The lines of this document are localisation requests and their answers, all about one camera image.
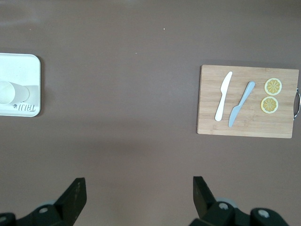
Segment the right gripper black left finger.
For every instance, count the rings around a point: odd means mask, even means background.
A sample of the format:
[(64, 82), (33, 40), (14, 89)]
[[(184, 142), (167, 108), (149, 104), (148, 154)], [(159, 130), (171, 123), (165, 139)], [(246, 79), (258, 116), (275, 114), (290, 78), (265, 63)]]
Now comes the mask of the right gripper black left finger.
[(0, 214), (2, 226), (72, 226), (87, 203), (85, 178), (76, 178), (55, 202), (40, 205), (17, 219), (12, 212)]

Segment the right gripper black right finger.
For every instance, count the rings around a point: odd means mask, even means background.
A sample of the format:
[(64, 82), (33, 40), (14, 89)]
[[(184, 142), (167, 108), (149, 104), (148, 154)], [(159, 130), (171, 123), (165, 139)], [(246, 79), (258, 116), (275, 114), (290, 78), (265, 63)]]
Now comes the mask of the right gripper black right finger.
[(202, 176), (193, 177), (193, 201), (198, 218), (191, 226), (286, 226), (288, 223), (275, 211), (254, 208), (242, 212), (229, 201), (218, 201)]

